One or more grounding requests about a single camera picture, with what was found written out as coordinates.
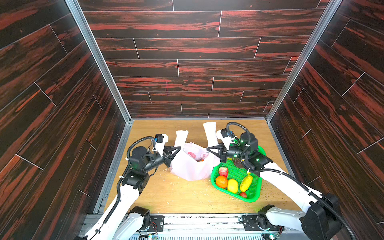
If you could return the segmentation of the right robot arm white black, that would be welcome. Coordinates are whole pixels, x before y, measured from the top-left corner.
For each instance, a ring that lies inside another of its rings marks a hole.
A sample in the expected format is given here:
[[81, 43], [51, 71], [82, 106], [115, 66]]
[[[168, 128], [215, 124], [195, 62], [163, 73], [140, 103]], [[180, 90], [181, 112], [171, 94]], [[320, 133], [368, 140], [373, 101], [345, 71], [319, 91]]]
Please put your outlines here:
[[356, 239], [341, 214], [339, 199], [332, 194], [324, 195], [283, 171], [260, 153], [258, 141], [253, 134], [244, 132], [238, 139], [231, 131], [223, 129], [217, 132], [217, 138], [222, 142], [209, 147], [210, 153], [219, 157], [222, 163], [227, 159], [239, 160], [247, 175], [268, 181], [301, 209], [295, 212], [267, 205], [257, 213], [256, 222], [260, 229], [267, 231], [278, 226], [287, 227], [303, 232], [311, 240], [330, 240], [345, 228], [350, 238]]

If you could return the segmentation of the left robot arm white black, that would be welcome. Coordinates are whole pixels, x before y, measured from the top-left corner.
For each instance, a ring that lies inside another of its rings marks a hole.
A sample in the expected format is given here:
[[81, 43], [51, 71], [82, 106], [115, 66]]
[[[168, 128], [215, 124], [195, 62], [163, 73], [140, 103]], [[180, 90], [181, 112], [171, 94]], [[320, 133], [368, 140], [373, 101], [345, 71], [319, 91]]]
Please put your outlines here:
[[146, 187], [151, 170], [160, 165], [171, 166], [181, 147], [158, 146], [152, 153], [148, 148], [131, 145], [127, 150], [128, 166], [117, 183], [117, 196], [97, 223], [76, 240], [124, 240], [150, 226], [150, 211], [141, 207], [129, 210]]

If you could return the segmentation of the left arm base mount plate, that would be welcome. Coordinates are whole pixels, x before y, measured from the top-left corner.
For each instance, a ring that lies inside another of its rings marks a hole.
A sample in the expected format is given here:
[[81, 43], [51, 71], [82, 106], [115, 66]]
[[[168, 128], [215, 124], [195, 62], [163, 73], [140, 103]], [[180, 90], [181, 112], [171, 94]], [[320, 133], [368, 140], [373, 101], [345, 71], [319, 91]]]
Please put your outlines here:
[[162, 232], [164, 230], [165, 216], [162, 215], [147, 215], [144, 217], [140, 232]]

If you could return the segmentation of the pink printed plastic bag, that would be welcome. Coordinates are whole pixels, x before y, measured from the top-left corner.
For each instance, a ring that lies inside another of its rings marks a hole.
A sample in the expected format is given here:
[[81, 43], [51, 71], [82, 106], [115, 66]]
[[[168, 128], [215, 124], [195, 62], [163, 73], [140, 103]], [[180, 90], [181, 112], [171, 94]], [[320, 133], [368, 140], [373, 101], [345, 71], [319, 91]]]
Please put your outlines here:
[[188, 143], [188, 131], [176, 131], [175, 147], [181, 147], [171, 162], [171, 173], [187, 181], [210, 177], [220, 158], [195, 143]]

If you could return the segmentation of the red fake dragon fruit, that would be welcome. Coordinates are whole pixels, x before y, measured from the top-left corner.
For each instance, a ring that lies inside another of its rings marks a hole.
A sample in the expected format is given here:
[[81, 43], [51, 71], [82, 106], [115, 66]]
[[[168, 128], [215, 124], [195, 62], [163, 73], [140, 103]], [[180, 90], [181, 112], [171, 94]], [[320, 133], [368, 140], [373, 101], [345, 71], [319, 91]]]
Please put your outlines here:
[[193, 152], [187, 152], [187, 154], [193, 158], [196, 162], [203, 162], [208, 156], [209, 156], [209, 153], [198, 153], [198, 154], [195, 154]]

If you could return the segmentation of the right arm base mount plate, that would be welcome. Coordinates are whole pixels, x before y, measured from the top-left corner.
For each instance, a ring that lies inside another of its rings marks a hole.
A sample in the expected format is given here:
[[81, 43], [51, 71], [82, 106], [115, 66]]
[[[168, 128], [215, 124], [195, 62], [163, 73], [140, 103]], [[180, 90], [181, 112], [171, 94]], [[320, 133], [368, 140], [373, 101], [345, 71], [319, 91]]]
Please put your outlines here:
[[239, 222], [243, 225], [246, 232], [282, 232], [285, 229], [282, 226], [274, 226], [271, 224], [267, 224], [265, 219], [263, 217], [259, 218], [257, 214], [242, 215], [241, 217], [239, 217]]

